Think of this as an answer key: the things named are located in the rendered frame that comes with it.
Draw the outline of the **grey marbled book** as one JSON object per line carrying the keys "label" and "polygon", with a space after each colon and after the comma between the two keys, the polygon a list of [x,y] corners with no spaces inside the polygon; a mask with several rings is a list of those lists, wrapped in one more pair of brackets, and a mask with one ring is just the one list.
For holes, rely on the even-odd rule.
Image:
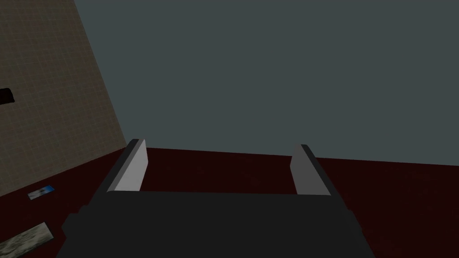
{"label": "grey marbled book", "polygon": [[53,238],[46,223],[40,223],[0,243],[0,258],[21,258]]}

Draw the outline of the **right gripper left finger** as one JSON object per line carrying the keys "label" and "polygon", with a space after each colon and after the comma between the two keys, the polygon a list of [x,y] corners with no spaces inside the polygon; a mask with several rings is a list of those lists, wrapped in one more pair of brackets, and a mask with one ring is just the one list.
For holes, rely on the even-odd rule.
{"label": "right gripper left finger", "polygon": [[106,191],[139,191],[147,166],[146,141],[132,139],[114,165]]}

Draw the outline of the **black wall fixture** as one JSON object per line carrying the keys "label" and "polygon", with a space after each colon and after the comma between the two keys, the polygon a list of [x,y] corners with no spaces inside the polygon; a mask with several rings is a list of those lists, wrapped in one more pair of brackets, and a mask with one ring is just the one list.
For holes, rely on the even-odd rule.
{"label": "black wall fixture", "polygon": [[0,89],[0,105],[14,103],[15,99],[10,88]]}

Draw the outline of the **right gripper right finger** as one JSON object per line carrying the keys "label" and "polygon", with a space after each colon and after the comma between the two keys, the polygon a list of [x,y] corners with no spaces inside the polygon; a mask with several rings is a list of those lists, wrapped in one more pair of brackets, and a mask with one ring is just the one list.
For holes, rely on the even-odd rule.
{"label": "right gripper right finger", "polygon": [[330,195],[319,173],[300,144],[294,148],[290,171],[298,195]]}

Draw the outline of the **small blue and white book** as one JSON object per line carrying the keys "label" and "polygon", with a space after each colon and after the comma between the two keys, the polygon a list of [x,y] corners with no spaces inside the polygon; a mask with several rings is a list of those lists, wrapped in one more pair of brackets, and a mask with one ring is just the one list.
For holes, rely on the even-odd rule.
{"label": "small blue and white book", "polygon": [[39,197],[41,197],[41,196],[43,196],[43,195],[46,195],[46,194],[52,192],[52,191],[54,191],[54,188],[51,187],[50,185],[47,185],[47,186],[42,187],[42,188],[40,188],[40,189],[38,189],[38,190],[36,190],[36,191],[33,191],[33,192],[31,192],[31,193],[28,193],[27,196],[28,196],[28,198],[29,198],[30,200],[34,200],[34,199],[36,199],[36,198],[39,198]]}

